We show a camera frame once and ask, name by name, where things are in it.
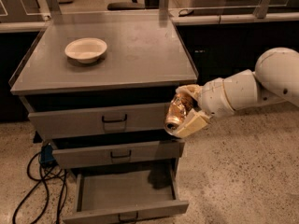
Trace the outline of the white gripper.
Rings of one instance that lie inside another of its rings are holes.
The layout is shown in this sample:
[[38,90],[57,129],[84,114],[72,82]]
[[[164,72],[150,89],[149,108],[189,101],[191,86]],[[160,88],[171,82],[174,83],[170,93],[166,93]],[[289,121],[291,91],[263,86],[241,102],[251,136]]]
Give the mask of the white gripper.
[[193,100],[198,101],[203,111],[192,109],[183,123],[173,131],[175,137],[185,138],[205,128],[209,123],[210,116],[222,118],[235,113],[228,102],[223,78],[211,80],[202,87],[197,84],[179,86],[176,88],[176,93],[191,96]]

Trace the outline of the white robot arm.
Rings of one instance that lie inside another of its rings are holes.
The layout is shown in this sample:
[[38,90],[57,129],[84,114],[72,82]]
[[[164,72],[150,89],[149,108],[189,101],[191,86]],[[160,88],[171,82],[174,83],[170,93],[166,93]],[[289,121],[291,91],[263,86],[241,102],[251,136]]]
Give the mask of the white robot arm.
[[192,98],[199,106],[189,111],[171,132],[179,138],[203,129],[212,118],[232,116],[237,110],[283,102],[299,106],[299,52],[270,49],[259,57],[253,71],[216,78],[203,86],[180,86],[176,92]]

